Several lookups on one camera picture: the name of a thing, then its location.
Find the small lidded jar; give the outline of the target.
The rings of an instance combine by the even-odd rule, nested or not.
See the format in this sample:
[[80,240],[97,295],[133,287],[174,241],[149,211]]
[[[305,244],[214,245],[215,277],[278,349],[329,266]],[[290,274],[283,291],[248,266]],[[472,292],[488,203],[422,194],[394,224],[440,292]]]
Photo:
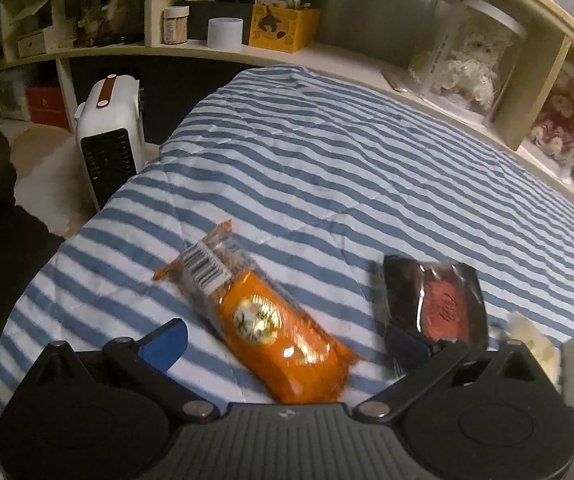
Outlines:
[[162,14],[164,44],[184,44],[188,40],[189,6],[169,6]]

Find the yellow cardboard box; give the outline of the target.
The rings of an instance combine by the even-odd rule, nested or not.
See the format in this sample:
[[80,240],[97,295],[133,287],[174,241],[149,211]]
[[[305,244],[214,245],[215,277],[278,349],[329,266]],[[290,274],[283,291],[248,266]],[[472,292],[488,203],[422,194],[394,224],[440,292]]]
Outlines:
[[249,47],[294,53],[314,42],[320,19],[318,9],[253,6]]

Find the blue white striped quilt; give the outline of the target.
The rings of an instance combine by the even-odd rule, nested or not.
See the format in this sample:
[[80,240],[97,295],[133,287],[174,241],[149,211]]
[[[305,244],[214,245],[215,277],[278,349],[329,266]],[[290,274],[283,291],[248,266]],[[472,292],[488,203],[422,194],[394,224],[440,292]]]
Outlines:
[[370,272],[385,255],[473,266],[488,316],[574,335],[574,205],[513,157],[375,91],[304,68],[245,70],[207,96],[32,279],[0,337],[0,413],[43,348],[139,337],[171,318],[173,378],[218,406],[262,382],[153,273],[232,222],[260,267],[356,351],[343,399],[393,379]]

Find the white portable heater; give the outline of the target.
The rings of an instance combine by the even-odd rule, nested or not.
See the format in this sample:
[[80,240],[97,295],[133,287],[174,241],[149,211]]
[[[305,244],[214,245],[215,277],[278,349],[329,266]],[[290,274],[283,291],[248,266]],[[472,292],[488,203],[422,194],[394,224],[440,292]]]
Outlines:
[[139,81],[111,74],[96,82],[74,114],[75,137],[98,210],[145,166]]

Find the clear bag pale chips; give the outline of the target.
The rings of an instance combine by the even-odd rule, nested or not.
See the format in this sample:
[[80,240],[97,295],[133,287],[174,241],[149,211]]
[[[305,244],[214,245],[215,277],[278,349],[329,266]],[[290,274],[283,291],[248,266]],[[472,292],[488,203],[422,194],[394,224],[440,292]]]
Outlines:
[[561,351],[532,321],[519,312],[511,312],[507,325],[493,323],[490,334],[501,341],[515,339],[523,342],[552,384],[560,389]]

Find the red box under shelf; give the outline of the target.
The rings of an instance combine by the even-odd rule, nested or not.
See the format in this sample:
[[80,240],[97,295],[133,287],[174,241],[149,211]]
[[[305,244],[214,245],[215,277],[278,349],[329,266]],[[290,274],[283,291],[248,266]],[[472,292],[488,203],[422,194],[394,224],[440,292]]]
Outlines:
[[26,98],[32,122],[70,129],[66,107],[59,87],[29,87]]

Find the small orange snack pack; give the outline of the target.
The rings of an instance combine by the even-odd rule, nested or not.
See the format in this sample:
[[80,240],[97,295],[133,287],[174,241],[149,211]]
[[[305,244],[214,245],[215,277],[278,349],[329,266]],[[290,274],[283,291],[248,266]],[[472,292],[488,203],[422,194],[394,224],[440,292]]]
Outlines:
[[282,403],[340,399],[362,357],[331,336],[218,224],[153,274],[173,283]]

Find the white dress doll case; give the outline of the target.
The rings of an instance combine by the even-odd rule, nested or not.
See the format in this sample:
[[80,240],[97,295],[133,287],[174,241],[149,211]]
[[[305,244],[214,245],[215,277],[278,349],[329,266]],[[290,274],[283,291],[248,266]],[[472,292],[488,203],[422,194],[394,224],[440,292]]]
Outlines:
[[526,40],[526,28],[484,0],[431,0],[407,67],[414,91],[465,122],[491,120]]

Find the black red pastry pack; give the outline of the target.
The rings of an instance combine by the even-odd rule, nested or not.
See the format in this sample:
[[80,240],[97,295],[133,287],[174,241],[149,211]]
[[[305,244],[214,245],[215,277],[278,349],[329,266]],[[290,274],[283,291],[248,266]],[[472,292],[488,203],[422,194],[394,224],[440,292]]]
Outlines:
[[436,343],[460,340],[473,356],[488,348],[488,319],[472,266],[387,255],[381,275],[387,325],[421,333]]

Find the pink dress doll case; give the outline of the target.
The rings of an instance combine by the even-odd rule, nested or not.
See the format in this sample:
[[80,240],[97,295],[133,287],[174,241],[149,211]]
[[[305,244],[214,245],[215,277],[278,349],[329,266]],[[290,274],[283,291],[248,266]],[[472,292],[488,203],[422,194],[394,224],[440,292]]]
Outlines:
[[564,62],[521,147],[564,183],[574,169],[574,64]]

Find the white cylinder container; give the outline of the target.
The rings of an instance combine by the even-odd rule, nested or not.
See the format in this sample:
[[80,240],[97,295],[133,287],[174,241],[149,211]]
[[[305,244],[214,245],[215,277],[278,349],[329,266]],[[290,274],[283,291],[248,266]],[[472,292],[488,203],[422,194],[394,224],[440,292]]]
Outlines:
[[244,39],[244,20],[242,18],[210,18],[206,46],[212,50],[239,51]]

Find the wooden headboard shelf unit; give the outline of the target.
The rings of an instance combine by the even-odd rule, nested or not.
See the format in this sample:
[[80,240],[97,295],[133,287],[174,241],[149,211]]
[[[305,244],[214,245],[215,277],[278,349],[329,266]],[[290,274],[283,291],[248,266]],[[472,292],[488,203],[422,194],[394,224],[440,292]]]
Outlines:
[[[574,61],[574,18],[552,0],[483,0],[508,12],[526,26],[528,38],[518,58],[500,109],[488,127],[471,126],[469,132],[514,151],[520,162],[558,188],[574,203],[574,179],[564,182],[546,168],[540,155],[522,139],[530,120],[552,88],[565,60]],[[304,49],[280,53],[244,46],[237,51],[213,50],[203,40],[180,46],[162,44],[162,12],[173,0],[145,0],[145,40],[101,48],[62,48],[30,56],[30,64],[101,55],[167,55],[209,58],[240,64],[267,66],[292,63],[317,73],[356,82],[388,96],[397,96],[421,110],[439,109],[403,89],[390,86],[390,76],[401,77],[410,47],[421,33],[424,0],[317,0],[322,9],[315,40]]]

